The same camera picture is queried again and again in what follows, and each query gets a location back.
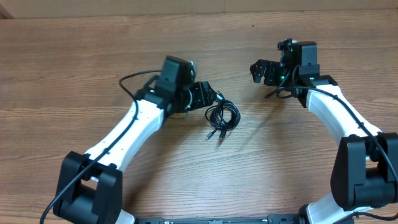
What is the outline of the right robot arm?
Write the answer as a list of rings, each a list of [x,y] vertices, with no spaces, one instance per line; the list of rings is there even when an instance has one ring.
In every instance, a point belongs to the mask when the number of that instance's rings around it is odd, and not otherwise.
[[[370,211],[397,203],[397,133],[384,133],[363,118],[337,82],[320,73],[317,44],[286,39],[278,62],[259,59],[250,72],[256,83],[274,86],[267,97],[299,100],[327,128],[338,145],[330,192],[303,205],[296,215],[269,215],[268,223],[354,223],[359,217],[394,221]]]

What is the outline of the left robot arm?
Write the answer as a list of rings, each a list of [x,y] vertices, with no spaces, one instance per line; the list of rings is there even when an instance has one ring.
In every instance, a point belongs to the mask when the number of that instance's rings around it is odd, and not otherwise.
[[[145,141],[168,117],[212,103],[207,82],[196,82],[193,62],[168,56],[161,70],[132,94],[122,120],[85,153],[64,158],[55,198],[47,207],[71,223],[136,223],[124,211],[123,174]]]

